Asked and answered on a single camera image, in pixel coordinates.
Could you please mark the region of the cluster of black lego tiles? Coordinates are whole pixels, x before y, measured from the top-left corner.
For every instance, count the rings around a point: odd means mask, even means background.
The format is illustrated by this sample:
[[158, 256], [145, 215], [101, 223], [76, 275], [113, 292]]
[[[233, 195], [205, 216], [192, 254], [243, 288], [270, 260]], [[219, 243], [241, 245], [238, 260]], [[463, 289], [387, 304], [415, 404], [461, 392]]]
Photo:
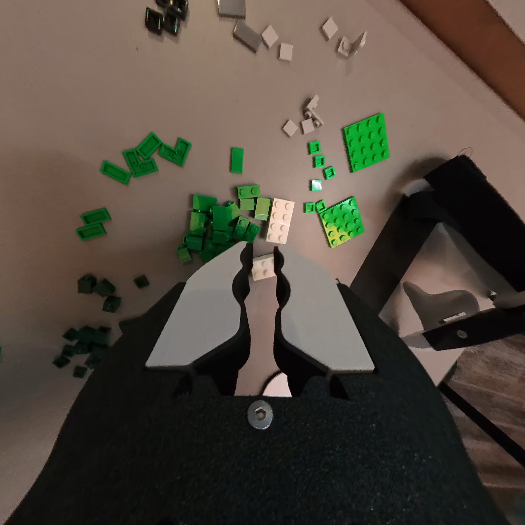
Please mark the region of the cluster of black lego tiles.
[[188, 13], [188, 1], [155, 1], [159, 10], [147, 7], [145, 10], [146, 29], [158, 36], [163, 33], [176, 36], [179, 26]]

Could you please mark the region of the bright green square lego plate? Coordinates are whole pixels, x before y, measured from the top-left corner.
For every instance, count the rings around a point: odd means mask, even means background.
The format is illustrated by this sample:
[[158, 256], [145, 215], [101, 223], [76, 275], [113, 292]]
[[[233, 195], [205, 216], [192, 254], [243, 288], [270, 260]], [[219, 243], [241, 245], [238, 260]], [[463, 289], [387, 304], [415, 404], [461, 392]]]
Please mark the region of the bright green square lego plate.
[[355, 196], [331, 207], [327, 206], [324, 200], [317, 201], [315, 205], [330, 248], [340, 246], [365, 232]]
[[385, 115], [372, 115], [342, 129], [351, 173], [390, 158]]

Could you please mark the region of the short white lego brick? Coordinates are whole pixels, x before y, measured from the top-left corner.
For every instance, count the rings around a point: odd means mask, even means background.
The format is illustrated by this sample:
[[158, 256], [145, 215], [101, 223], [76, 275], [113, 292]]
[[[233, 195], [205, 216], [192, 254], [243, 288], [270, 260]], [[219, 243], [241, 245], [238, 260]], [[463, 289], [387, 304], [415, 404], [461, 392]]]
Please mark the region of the short white lego brick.
[[275, 277], [274, 254], [269, 253], [253, 258], [252, 279], [260, 281], [267, 278]]

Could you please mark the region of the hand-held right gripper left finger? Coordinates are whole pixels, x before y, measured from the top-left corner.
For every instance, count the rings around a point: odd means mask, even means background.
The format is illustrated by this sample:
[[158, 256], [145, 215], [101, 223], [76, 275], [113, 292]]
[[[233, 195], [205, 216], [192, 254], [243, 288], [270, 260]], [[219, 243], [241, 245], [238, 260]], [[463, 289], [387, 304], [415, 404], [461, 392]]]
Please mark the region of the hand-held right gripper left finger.
[[240, 241], [186, 282], [146, 361], [152, 370], [208, 375], [236, 385], [250, 355], [245, 300], [250, 293], [252, 244]]

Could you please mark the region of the group of small square tiles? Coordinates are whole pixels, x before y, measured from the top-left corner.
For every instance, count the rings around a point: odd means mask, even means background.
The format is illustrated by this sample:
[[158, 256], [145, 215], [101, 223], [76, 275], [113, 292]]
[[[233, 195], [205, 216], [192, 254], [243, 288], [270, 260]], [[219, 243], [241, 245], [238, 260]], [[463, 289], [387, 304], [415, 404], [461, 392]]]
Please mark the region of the group of small square tiles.
[[322, 153], [320, 141], [308, 142], [307, 153], [311, 157], [312, 168], [316, 171], [316, 178], [309, 181], [308, 188], [310, 192], [320, 192], [324, 182], [335, 178], [336, 169], [327, 164], [326, 157]]

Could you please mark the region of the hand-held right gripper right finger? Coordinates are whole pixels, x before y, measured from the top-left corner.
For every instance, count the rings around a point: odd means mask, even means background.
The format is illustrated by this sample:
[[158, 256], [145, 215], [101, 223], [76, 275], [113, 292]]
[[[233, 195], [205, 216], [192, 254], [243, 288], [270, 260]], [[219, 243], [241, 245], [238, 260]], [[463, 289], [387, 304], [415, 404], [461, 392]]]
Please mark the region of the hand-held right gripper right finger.
[[374, 371], [336, 279], [286, 245], [274, 248], [274, 265], [279, 308], [273, 353], [288, 384]]

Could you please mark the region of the scattered light grey lego pieces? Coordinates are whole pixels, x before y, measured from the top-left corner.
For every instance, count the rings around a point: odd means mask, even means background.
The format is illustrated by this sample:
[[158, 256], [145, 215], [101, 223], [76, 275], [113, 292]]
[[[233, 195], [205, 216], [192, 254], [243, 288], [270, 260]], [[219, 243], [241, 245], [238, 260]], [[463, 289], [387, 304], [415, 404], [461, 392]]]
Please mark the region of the scattered light grey lego pieces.
[[[217, 1], [219, 17], [233, 18], [237, 20], [233, 37], [247, 47], [253, 53], [257, 53], [261, 43], [269, 50], [279, 40], [279, 36], [269, 25], [261, 34], [254, 31], [245, 22], [246, 20], [246, 1]], [[338, 26], [330, 17], [322, 26], [321, 32], [328, 42], [338, 31]], [[337, 54], [348, 59], [354, 56], [364, 45], [368, 32], [364, 31], [355, 41], [343, 36], [337, 48]], [[279, 44], [278, 59], [282, 62], [291, 62], [293, 57], [293, 45], [281, 42]], [[301, 132], [305, 135], [314, 131], [316, 128], [323, 126], [324, 122], [316, 113], [319, 96], [315, 95], [304, 107], [304, 120], [300, 123]], [[291, 120], [288, 120], [282, 130], [288, 137], [292, 137], [298, 130], [298, 126]]]

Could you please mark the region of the pile of dark green bricks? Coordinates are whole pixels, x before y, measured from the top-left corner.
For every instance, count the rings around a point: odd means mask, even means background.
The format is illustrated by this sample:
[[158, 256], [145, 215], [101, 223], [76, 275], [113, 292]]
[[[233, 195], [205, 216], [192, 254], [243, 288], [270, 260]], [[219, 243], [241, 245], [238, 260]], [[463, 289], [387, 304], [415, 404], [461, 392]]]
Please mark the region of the pile of dark green bricks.
[[[116, 286], [108, 279], [98, 279], [90, 273], [78, 279], [77, 292], [102, 298], [104, 313], [117, 313], [122, 305], [122, 298], [116, 295]], [[60, 370], [72, 364], [72, 376], [83, 379], [109, 354], [111, 336], [112, 328], [108, 325], [70, 327], [62, 334], [65, 344], [51, 363]]]

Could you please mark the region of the group of bright green tiles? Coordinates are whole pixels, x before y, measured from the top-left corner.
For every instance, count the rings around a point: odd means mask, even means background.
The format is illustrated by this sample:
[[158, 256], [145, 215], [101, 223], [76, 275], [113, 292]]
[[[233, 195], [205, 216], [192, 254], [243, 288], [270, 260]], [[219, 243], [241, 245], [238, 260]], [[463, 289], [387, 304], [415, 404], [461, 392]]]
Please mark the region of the group of bright green tiles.
[[[128, 185], [132, 178], [157, 173], [158, 165], [153, 158], [154, 154], [177, 166], [185, 166], [192, 144], [178, 138], [174, 147], [165, 144], [154, 132], [149, 133], [135, 148], [130, 148], [122, 152], [127, 168], [120, 167], [110, 161], [103, 160], [100, 173], [104, 176]], [[104, 223], [111, 220], [111, 216], [106, 208], [98, 208], [81, 214], [83, 226], [76, 230], [77, 236], [83, 240], [93, 240], [104, 236], [107, 231]]]

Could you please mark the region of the black and grey stand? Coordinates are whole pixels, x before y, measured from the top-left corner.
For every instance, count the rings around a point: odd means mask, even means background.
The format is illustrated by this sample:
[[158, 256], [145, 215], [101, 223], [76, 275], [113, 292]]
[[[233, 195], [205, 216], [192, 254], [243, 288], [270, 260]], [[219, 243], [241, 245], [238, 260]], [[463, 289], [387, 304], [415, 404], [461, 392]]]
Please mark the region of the black and grey stand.
[[467, 156], [459, 155], [424, 177], [425, 189], [408, 196], [405, 217], [418, 226], [442, 224], [493, 307], [480, 311], [465, 290], [403, 289], [423, 325], [411, 345], [436, 351], [480, 345], [524, 332], [524, 222]]

